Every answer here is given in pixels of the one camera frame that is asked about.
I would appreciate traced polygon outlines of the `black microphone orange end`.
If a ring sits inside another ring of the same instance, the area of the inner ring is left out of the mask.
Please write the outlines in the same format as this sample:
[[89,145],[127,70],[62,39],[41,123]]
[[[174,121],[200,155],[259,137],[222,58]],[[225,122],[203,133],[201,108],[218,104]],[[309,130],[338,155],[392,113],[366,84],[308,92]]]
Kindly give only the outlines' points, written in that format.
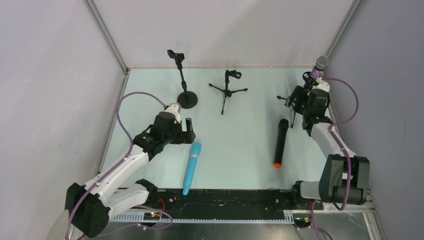
[[283,161],[288,129],[289,129],[289,121],[285,118],[281,119],[278,124],[278,134],[277,134],[275,155],[274,155],[274,161],[273,161],[273,166],[278,169],[282,167],[282,161]]

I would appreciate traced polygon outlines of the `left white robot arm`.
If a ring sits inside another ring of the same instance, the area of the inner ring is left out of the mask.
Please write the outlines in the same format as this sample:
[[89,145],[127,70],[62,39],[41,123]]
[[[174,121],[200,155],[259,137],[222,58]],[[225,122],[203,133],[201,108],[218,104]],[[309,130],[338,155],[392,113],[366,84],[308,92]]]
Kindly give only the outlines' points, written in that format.
[[69,211],[69,226],[84,237],[94,238],[110,220],[132,207],[144,204],[156,186],[146,179],[132,187],[117,189],[136,170],[147,165],[166,145],[192,144],[196,138],[191,118],[185,120],[187,130],[177,111],[166,109],[158,113],[153,124],[136,135],[130,147],[113,165],[85,184],[73,183],[66,192],[65,210]]

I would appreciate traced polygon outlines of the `blue microphone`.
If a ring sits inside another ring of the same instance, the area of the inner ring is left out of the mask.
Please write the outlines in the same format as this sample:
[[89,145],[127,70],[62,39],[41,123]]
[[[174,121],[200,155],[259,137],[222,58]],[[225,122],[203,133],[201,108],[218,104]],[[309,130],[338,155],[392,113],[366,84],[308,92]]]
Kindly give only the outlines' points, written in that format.
[[188,154],[188,162],[186,166],[186,171],[185,171],[185,175],[183,179],[182,194],[184,196],[187,196],[190,191],[201,150],[202,150],[202,144],[200,142],[194,142],[191,145],[191,148]]

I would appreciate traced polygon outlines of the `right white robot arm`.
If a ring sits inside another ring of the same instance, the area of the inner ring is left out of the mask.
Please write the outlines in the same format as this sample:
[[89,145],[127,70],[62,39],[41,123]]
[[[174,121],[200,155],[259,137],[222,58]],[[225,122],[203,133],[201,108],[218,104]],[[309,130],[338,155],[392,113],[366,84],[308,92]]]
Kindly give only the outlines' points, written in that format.
[[297,85],[286,98],[285,106],[302,115],[302,129],[326,157],[319,180],[298,180],[292,187],[299,199],[324,203],[363,205],[369,186],[370,161],[358,156],[341,140],[333,121],[326,116],[329,93],[318,88]]

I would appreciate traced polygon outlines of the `purple glitter microphone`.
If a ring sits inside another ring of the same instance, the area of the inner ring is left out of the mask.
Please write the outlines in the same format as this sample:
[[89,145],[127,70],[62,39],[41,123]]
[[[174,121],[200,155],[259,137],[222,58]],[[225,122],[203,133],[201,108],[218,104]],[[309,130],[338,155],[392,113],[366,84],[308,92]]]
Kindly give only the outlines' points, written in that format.
[[330,63],[330,59],[328,56],[322,55],[318,57],[313,69],[311,70],[309,74],[308,83],[310,85],[313,84],[314,80],[324,75],[324,69],[329,65],[329,63]]

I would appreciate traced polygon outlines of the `small tripod clip stand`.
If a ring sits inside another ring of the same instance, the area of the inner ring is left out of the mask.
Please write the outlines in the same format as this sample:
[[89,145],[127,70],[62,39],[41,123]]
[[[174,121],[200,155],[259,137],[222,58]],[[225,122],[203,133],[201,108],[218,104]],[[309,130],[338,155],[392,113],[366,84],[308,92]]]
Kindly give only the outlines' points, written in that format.
[[232,97],[233,94],[235,93],[239,93],[239,92],[247,92],[248,88],[243,88],[243,89],[238,89],[238,90],[230,90],[229,89],[229,83],[230,83],[230,77],[233,77],[235,79],[240,79],[242,77],[242,73],[237,71],[237,70],[226,70],[225,74],[224,74],[224,83],[225,83],[225,88],[221,89],[217,86],[214,86],[213,84],[209,83],[208,86],[212,87],[220,92],[222,92],[223,94],[223,101],[222,101],[222,108],[221,108],[221,115],[224,114],[225,112],[225,104],[226,104],[226,99]]

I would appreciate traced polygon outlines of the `tripod shock mount stand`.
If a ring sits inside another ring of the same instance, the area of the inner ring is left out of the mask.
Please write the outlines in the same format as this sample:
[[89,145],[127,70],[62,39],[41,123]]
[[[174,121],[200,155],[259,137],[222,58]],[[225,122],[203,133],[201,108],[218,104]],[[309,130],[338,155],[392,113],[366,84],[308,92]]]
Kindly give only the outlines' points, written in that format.
[[290,128],[294,127],[296,114],[303,114],[303,107],[305,106],[305,102],[307,101],[307,95],[313,86],[313,78],[311,77],[312,72],[306,71],[302,75],[302,79],[304,80],[304,85],[297,85],[290,96],[287,98],[277,95],[276,98],[279,100],[285,101],[285,106],[293,109],[293,117],[290,123]]

